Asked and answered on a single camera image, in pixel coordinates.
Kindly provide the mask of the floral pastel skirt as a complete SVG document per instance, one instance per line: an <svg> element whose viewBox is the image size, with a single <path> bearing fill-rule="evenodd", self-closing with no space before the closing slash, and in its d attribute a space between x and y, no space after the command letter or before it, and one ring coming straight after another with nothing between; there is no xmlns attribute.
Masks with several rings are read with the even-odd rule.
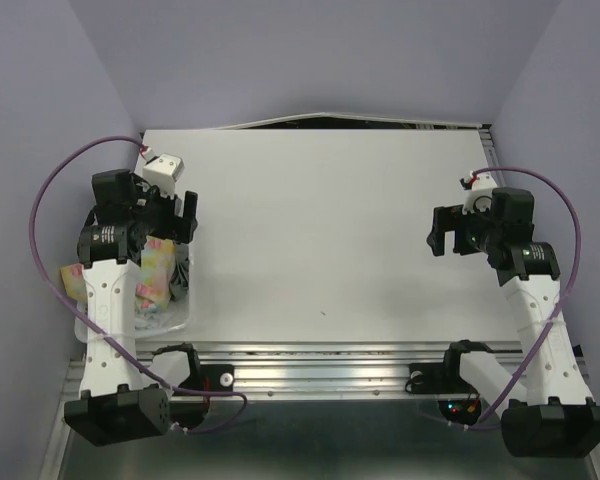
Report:
<svg viewBox="0 0 600 480"><path fill-rule="evenodd" d="M175 271L175 244L172 240L148 236L141 254L140 278L136 287L136 312L142 314L164 311L171 301L170 281ZM60 269L69 298L87 303L87 291L82 265Z"/></svg>

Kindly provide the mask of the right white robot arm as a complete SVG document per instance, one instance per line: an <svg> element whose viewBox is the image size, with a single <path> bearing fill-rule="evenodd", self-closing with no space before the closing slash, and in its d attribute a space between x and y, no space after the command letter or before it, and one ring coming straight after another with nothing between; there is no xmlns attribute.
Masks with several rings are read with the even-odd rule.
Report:
<svg viewBox="0 0 600 480"><path fill-rule="evenodd" d="M483 253L511 308L524 354L510 374L482 342L453 342L440 366L443 384L467 385L488 403L476 420L495 415L514 457L583 458L600 444L600 404L577 365L559 302L560 269L550 244L536 242L534 197L527 190L487 188L463 205L437 207L427 243L445 252L454 235L459 255Z"/></svg>

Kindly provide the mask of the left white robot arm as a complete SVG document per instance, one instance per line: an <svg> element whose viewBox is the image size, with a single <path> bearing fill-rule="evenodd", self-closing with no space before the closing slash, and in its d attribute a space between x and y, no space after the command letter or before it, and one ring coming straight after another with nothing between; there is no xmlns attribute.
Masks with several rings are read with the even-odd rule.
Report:
<svg viewBox="0 0 600 480"><path fill-rule="evenodd" d="M146 383L135 345L135 294L149 236L189 244L197 195L176 194L181 172L146 167L98 173L95 205L77 253L87 301L86 362L79 397L64 406L66 423L95 446L161 436L169 428L168 396Z"/></svg>

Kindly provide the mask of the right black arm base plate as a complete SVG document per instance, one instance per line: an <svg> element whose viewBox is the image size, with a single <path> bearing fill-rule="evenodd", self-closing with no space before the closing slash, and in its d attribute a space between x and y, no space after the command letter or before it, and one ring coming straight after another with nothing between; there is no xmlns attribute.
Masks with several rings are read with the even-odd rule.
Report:
<svg viewBox="0 0 600 480"><path fill-rule="evenodd" d="M442 362L411 363L405 391L414 395L451 395L476 393L477 390L462 380L459 369Z"/></svg>

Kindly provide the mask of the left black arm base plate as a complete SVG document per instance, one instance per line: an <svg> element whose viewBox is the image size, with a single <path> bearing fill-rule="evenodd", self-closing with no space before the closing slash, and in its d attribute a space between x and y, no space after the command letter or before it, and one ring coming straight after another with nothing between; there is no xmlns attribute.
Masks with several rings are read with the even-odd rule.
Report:
<svg viewBox="0 0 600 480"><path fill-rule="evenodd" d="M179 389L205 392L231 392L233 389L233 371L226 365L190 365L186 358L178 357L167 363L153 362L145 368Z"/></svg>

